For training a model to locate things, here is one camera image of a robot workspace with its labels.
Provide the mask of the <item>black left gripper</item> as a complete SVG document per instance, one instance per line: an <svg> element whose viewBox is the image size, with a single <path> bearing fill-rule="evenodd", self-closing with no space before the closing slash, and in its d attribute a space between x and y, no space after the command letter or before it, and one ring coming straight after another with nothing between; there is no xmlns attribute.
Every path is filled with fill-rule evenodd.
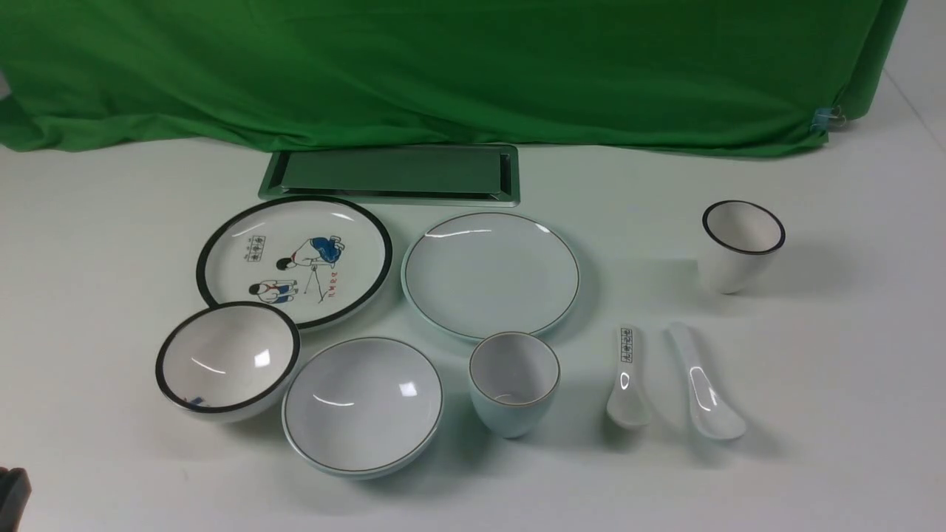
<svg viewBox="0 0 946 532"><path fill-rule="evenodd" d="M16 532L33 492L25 468L1 468L1 532Z"/></svg>

